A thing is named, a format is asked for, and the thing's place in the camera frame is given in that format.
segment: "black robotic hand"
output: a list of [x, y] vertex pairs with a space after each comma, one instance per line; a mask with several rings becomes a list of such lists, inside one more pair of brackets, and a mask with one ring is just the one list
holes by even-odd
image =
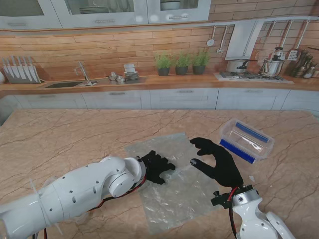
[[215, 179], [221, 186], [235, 188], [244, 184], [233, 157], [224, 147], [213, 143], [209, 139], [200, 137], [193, 138], [190, 142], [200, 149], [197, 155], [212, 154], [216, 159], [215, 167], [211, 167], [196, 158], [190, 161], [191, 165], [208, 177]]
[[146, 167], [146, 179], [153, 183], [162, 185], [165, 181], [159, 177], [160, 174], [168, 170], [175, 170], [175, 166], [172, 163], [168, 163], [167, 158], [162, 158], [153, 150], [140, 158], [140, 160], [143, 161]]

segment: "marble countertop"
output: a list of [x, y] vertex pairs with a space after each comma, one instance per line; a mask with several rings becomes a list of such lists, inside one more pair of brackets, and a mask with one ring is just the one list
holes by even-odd
[[[124, 147], [156, 136], [186, 132], [218, 143], [231, 118], [275, 139], [271, 155], [256, 164], [234, 157], [245, 184], [263, 197], [260, 209], [280, 216], [297, 239], [318, 237], [319, 122], [308, 112], [202, 110], [19, 110], [0, 127], [0, 204], [40, 189], [107, 155], [125, 157]], [[209, 156], [205, 162], [214, 163]], [[220, 191], [229, 189], [220, 187]], [[240, 218], [235, 215], [237, 226]], [[60, 223], [64, 235], [50, 239], [232, 239], [227, 210], [218, 210], [151, 236], [138, 193], [106, 202], [83, 224]]]

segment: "stove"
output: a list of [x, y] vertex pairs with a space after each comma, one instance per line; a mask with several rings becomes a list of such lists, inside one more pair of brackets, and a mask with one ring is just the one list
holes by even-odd
[[255, 82], [273, 82], [273, 83], [288, 83], [294, 82], [288, 81], [281, 76], [264, 76], [257, 73], [250, 72], [227, 72], [222, 71], [214, 74], [219, 81], [255, 81]]

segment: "glass cabinet door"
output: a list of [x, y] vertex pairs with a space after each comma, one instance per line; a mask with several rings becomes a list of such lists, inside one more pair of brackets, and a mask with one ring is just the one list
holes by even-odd
[[0, 29], [61, 28], [50, 0], [0, 0]]
[[52, 0], [63, 27], [147, 24], [146, 0]]
[[211, 0], [147, 0], [149, 23], [208, 20]]

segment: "plastic bag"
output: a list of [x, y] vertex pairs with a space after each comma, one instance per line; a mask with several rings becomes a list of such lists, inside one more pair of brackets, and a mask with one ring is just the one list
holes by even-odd
[[192, 158], [201, 158], [185, 133], [156, 137], [125, 150], [129, 157], [144, 156], [154, 150], [176, 166], [175, 171], [160, 175], [165, 184], [147, 181], [139, 191], [151, 234], [178, 227], [218, 209], [210, 201], [218, 186], [213, 179], [190, 165]]

